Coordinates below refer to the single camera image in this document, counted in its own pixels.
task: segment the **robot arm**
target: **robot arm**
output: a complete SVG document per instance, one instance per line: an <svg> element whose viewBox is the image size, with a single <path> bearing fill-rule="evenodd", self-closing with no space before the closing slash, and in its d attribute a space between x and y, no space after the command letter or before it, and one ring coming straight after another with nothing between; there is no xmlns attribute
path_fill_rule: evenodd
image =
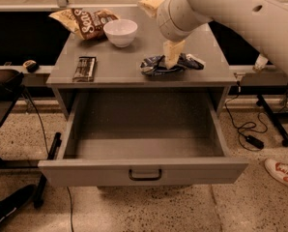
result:
<svg viewBox="0 0 288 232"><path fill-rule="evenodd" d="M288 75L288 6L274 0L165 0L157 12L160 32L172 42L211 20L234 30Z"/></svg>

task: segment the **sneaker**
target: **sneaker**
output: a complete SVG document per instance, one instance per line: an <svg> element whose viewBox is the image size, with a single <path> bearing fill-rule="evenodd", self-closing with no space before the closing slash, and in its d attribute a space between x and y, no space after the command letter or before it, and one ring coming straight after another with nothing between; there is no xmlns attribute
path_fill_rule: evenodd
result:
<svg viewBox="0 0 288 232"><path fill-rule="evenodd" d="M0 223L31 200L35 189L35 185L28 185L0 201Z"/></svg>
<svg viewBox="0 0 288 232"><path fill-rule="evenodd" d="M274 159L266 159L264 165L273 178L288 187L288 165Z"/></svg>

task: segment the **speckled concrete floor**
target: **speckled concrete floor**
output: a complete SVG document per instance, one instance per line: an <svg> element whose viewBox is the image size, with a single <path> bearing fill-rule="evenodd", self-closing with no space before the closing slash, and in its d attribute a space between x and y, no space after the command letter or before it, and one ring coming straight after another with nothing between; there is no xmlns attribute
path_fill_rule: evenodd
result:
<svg viewBox="0 0 288 232"><path fill-rule="evenodd" d="M56 104L38 104L50 144L66 122ZM237 124L256 121L262 108L254 103L233 104ZM249 159L249 166L233 185L187 187L72 187L74 231L287 231L288 188L266 172L267 157L288 162L288 148L264 116L268 132L259 135L265 149L243 149L223 111L220 123L233 156ZM19 103L0 129L0 155L6 159L39 159L46 156L38 117L25 114ZM0 171L0 199L13 191L37 184L38 171ZM44 204L36 210L30 203L0 225L0 231L71 231L70 199L66 188L47 185Z"/></svg>

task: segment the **power adapter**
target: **power adapter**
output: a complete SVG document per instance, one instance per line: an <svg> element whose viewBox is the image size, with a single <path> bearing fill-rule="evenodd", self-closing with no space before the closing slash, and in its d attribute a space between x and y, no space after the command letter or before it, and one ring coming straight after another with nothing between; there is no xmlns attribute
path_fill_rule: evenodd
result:
<svg viewBox="0 0 288 232"><path fill-rule="evenodd" d="M264 143L252 135L246 136L245 139L248 143L252 144L254 147L256 147L260 150L262 150L264 148Z"/></svg>

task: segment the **drawer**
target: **drawer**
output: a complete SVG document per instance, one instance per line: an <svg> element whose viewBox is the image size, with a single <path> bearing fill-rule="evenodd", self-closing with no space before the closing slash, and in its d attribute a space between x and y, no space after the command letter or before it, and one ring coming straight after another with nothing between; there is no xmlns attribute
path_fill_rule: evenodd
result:
<svg viewBox="0 0 288 232"><path fill-rule="evenodd" d="M56 187L234 183L206 89L91 89L76 94L55 160L39 168Z"/></svg>

